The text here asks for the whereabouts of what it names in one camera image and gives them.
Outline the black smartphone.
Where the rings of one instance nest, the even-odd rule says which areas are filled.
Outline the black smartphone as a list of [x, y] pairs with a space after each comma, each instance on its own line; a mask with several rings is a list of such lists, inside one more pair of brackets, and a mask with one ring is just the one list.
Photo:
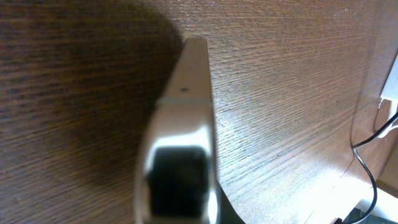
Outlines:
[[[208, 161], [208, 193], [199, 218], [164, 218], [152, 214], [149, 174], [161, 147], [200, 147]], [[190, 37], [150, 117], [139, 149], [135, 174], [136, 223], [219, 223], [220, 190], [215, 121], [207, 41]]]

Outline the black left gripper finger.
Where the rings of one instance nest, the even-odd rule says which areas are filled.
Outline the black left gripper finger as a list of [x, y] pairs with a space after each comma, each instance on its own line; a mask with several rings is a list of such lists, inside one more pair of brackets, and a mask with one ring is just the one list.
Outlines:
[[151, 212], [199, 218], [208, 193], [208, 161], [200, 147], [161, 147], [149, 174]]

